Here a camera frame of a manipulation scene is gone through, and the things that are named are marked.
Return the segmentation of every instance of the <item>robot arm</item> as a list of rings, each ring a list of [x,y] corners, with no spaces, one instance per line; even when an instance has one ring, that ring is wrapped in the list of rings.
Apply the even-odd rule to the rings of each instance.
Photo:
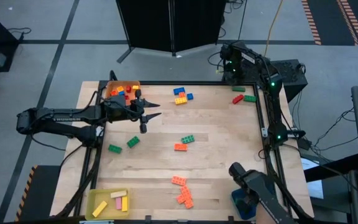
[[[136,99],[131,100],[131,105],[125,105],[122,95],[112,96],[95,106],[86,106],[83,109],[50,109],[31,108],[17,115],[16,130],[21,134],[36,134],[40,132],[59,134],[69,138],[78,138],[84,146],[96,147],[96,127],[105,122],[123,120],[140,120],[140,132],[146,133],[146,123],[161,113],[143,116],[144,108],[157,107],[159,105],[149,103],[141,99],[141,91],[136,90]],[[74,127],[59,122],[83,121],[89,126]]]

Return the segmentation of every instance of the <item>black partition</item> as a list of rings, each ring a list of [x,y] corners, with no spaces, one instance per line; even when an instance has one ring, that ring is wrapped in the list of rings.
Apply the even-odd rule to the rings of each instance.
[[[175,51],[215,43],[225,5],[225,0],[176,0],[173,30]]]
[[[129,47],[166,52],[218,41],[226,0],[116,0]]]
[[[130,47],[171,51],[168,0],[117,0]]]

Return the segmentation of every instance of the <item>wooden table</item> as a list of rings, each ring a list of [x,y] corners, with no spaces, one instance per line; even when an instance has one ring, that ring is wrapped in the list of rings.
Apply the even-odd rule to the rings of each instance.
[[[83,82],[77,108],[86,106],[97,87],[98,82]],[[240,93],[231,91],[229,86],[185,86],[195,99],[177,106],[173,89],[178,87],[141,86],[145,99],[161,105],[146,109],[146,113],[162,112],[148,123],[146,134],[139,133],[139,122],[120,121],[106,125],[96,188],[130,189],[129,219],[142,220],[151,215],[153,220],[227,220],[228,216],[240,220],[230,198],[231,192],[239,186],[231,179],[229,166],[240,162],[246,170],[266,171],[265,162],[257,155],[262,149],[262,141],[255,103],[232,104],[231,100]],[[253,95],[252,87],[246,88],[246,94]],[[261,91],[259,95],[268,126]],[[284,90],[280,101],[290,122]],[[194,135],[195,142],[188,145],[188,151],[174,151],[173,145],[189,134]],[[140,143],[129,149],[126,142],[134,136],[139,137]],[[79,144],[78,140],[70,139],[66,155]],[[121,146],[121,154],[109,152],[110,144]],[[286,144],[297,146],[295,140]],[[286,146],[280,147],[280,152],[289,191],[313,217],[299,153]],[[51,215],[57,214],[77,190],[84,156],[85,149],[81,149],[63,166]],[[180,186],[171,184],[173,175],[188,178],[187,185],[194,201],[192,209],[187,210],[177,203],[175,198],[180,194]],[[85,214],[87,194],[88,191],[84,194],[81,214]]]

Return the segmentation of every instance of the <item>yellow lego brick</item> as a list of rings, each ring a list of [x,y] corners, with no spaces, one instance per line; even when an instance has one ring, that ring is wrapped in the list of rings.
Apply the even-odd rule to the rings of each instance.
[[[107,206],[107,202],[102,201],[102,203],[100,203],[100,205],[96,208],[95,211],[93,211],[92,215],[96,218],[98,217],[98,215],[103,211],[104,208],[106,208]]]
[[[175,103],[177,105],[184,104],[184,103],[187,103],[187,99],[186,99],[186,97],[176,98]]]
[[[122,197],[122,210],[123,212],[128,212],[128,196]]]

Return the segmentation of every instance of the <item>yellow cable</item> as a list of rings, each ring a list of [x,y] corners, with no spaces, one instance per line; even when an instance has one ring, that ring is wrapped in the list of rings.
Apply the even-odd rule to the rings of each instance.
[[[270,29],[268,30],[268,36],[267,36],[267,41],[266,41],[266,48],[265,48],[264,57],[266,57],[267,47],[269,46],[270,34],[272,33],[272,28],[273,28],[274,22],[276,21],[276,18],[278,16],[278,12],[280,12],[281,5],[283,4],[283,2],[284,2],[284,0],[280,1],[280,5],[278,5],[278,9],[277,9],[276,15],[274,16],[272,25],[270,26]]]

